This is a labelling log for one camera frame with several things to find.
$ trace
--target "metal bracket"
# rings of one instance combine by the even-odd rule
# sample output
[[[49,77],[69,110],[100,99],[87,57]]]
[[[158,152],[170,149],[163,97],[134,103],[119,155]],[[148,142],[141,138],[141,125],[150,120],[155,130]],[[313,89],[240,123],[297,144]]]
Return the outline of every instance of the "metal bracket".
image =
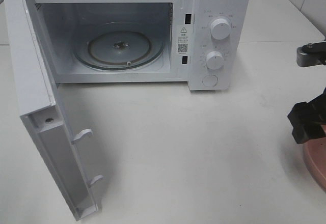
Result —
[[[296,62],[301,67],[326,65],[326,42],[299,47],[296,50]]]
[[[103,179],[103,175],[97,175],[95,177],[93,177],[91,180],[87,181],[87,185],[88,187],[93,186],[96,182],[98,182],[99,180]]]
[[[80,140],[82,140],[83,139],[83,137],[85,137],[85,136],[92,136],[93,135],[93,131],[91,130],[91,129],[85,129],[85,130],[82,130],[80,133],[78,133],[74,138],[73,138],[73,140],[72,140],[72,144],[74,145],[74,144],[76,144],[76,143],[78,143]]]

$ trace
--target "timer knob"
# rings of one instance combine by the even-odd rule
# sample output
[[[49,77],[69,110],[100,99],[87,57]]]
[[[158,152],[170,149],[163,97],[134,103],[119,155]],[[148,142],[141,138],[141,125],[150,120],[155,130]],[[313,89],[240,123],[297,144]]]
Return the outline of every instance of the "timer knob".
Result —
[[[217,70],[224,65],[224,58],[221,52],[210,52],[206,56],[206,65],[208,69]]]
[[[214,39],[223,40],[231,33],[231,22],[225,18],[220,17],[210,24],[210,33]]]

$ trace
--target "qr code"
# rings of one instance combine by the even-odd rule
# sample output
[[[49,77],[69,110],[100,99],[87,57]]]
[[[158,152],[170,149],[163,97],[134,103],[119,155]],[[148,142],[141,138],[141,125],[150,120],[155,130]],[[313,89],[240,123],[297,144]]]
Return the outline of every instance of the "qr code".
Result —
[[[178,52],[188,52],[188,44],[178,44]]]

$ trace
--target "black clamp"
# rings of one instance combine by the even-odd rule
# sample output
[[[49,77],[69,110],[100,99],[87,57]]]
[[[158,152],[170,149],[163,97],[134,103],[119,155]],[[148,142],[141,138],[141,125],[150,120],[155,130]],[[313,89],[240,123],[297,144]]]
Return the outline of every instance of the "black clamp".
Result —
[[[296,62],[301,67],[326,65],[326,42],[309,43],[296,50]]]
[[[321,125],[326,125],[326,89],[311,100],[294,105],[287,116],[293,126],[292,135],[297,144],[326,137]]]

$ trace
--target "round button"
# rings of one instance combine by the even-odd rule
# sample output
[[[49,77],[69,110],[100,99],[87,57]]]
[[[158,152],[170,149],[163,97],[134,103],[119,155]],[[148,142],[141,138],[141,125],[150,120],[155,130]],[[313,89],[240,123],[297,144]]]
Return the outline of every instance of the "round button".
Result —
[[[218,78],[215,75],[206,75],[203,79],[203,85],[206,87],[215,87],[218,83]]]
[[[210,33],[214,39],[222,40],[227,38],[231,33],[231,22],[225,18],[220,17],[210,24]]]
[[[206,56],[206,65],[208,69],[217,70],[224,65],[224,58],[221,52],[210,52]]]

